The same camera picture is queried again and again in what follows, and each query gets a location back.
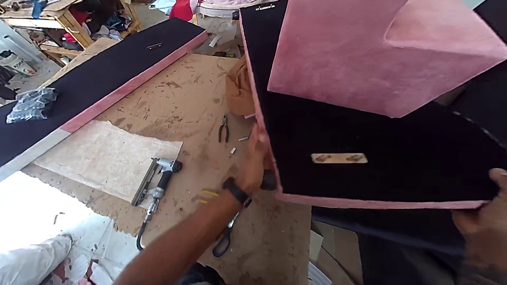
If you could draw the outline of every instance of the scissors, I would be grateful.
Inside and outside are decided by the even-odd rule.
[[[232,218],[232,220],[227,224],[227,228],[225,228],[222,238],[218,241],[218,243],[216,243],[215,247],[213,247],[212,252],[213,252],[214,257],[220,257],[220,256],[224,255],[224,253],[227,251],[227,249],[231,245],[232,226],[234,225],[234,221],[236,220],[238,215],[239,215],[239,212],[237,212],[234,215],[234,217]],[[226,242],[225,247],[222,251],[219,252],[218,250],[220,250],[220,247],[222,247],[224,242]]]

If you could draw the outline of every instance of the hand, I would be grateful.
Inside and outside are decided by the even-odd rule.
[[[489,177],[498,196],[478,210],[454,210],[452,218],[466,238],[466,262],[507,272],[507,171],[494,168]]]
[[[258,124],[254,124],[236,177],[236,185],[248,195],[257,192],[261,187],[264,175],[263,161],[268,149],[268,135],[260,130]]]

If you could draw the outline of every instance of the brown cloth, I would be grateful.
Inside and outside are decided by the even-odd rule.
[[[255,114],[252,89],[250,88],[244,56],[227,72],[225,77],[225,98],[232,113],[245,116]]]

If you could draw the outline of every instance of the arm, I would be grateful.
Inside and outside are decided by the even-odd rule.
[[[253,126],[236,184],[257,192],[264,173],[267,136]],[[167,230],[139,253],[114,284],[173,284],[204,253],[243,205],[229,191]]]
[[[489,176],[500,190],[479,210],[455,210],[453,220],[466,239],[466,257],[459,284],[507,282],[507,171],[492,169]]]

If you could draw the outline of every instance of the plastic bag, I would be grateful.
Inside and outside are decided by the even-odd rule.
[[[47,119],[53,102],[58,97],[58,90],[55,88],[39,88],[16,95],[18,101],[6,122],[17,123],[28,120]]]

